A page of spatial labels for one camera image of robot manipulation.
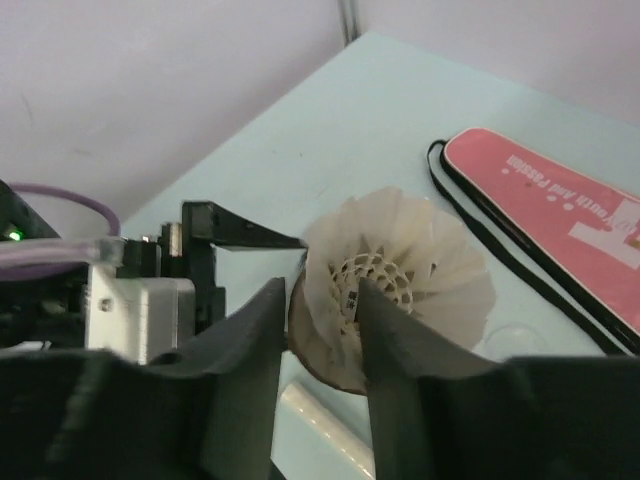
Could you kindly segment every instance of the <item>table surface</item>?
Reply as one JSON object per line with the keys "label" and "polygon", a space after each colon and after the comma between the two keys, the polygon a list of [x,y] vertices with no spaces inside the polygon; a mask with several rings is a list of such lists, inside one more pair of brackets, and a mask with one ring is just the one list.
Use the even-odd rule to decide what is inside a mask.
{"label": "table surface", "polygon": [[[499,131],[576,170],[638,190],[639,129],[367,34],[137,212],[125,223],[124,235],[157,234],[159,224],[179,220],[183,200],[202,199],[300,235],[313,219],[348,197],[386,185],[427,196],[451,211],[426,174],[423,152],[432,140],[473,126]],[[229,311],[271,277],[292,280],[299,254],[220,252],[218,278],[228,288]],[[489,262],[498,301],[485,339],[502,327],[520,325],[542,335],[545,353],[599,354],[554,307],[497,260]],[[517,353],[517,328],[512,332],[515,343],[507,350]],[[482,344],[478,351],[487,353]],[[287,355],[283,380],[292,379],[370,441],[364,399],[318,384]],[[305,467],[300,452],[297,460],[278,453],[279,445],[295,443],[282,438],[281,430],[274,458],[283,472],[292,479],[328,478],[321,464],[315,465],[321,473],[313,472],[315,466]],[[311,471],[302,475],[305,469]]]}

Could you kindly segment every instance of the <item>screw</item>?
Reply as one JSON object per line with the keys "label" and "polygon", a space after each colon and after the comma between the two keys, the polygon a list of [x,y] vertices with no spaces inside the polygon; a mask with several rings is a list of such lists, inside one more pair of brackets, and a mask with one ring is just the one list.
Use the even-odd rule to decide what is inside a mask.
{"label": "screw", "polygon": [[113,308],[113,300],[111,300],[110,298],[101,299],[100,303],[98,304],[98,308],[102,312],[110,312]]}

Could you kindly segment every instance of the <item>green led light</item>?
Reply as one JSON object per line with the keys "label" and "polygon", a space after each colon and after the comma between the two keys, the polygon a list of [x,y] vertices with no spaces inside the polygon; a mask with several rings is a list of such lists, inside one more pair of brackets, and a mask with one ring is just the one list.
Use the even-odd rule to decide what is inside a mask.
{"label": "green led light", "polygon": [[14,230],[7,235],[14,242],[19,242],[24,237],[24,234],[20,230]]}

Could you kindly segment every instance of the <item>shuttlecock feather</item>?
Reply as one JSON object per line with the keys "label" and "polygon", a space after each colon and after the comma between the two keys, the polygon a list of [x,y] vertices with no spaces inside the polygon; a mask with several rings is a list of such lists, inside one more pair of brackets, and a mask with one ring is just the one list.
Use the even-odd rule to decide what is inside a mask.
{"label": "shuttlecock feather", "polygon": [[290,329],[298,332],[294,341],[306,345],[296,353],[325,383],[364,391],[355,322],[363,277],[459,345],[471,348],[482,338],[495,302],[485,258],[469,243],[465,226],[429,200],[383,188],[320,217],[304,239],[309,249],[301,291],[310,320],[303,327],[290,319]]}

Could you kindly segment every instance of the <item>pink racket bag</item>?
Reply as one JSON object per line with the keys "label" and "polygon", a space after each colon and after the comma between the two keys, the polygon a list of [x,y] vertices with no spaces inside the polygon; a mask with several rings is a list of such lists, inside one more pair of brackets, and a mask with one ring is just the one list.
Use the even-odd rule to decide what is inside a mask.
{"label": "pink racket bag", "polygon": [[[441,147],[437,158],[432,154],[436,147]],[[640,352],[639,197],[483,128],[434,142],[428,158],[430,166],[439,161],[439,170],[620,344],[633,354]],[[624,351],[532,277],[430,171],[436,187],[496,257],[564,311],[605,353]]]}

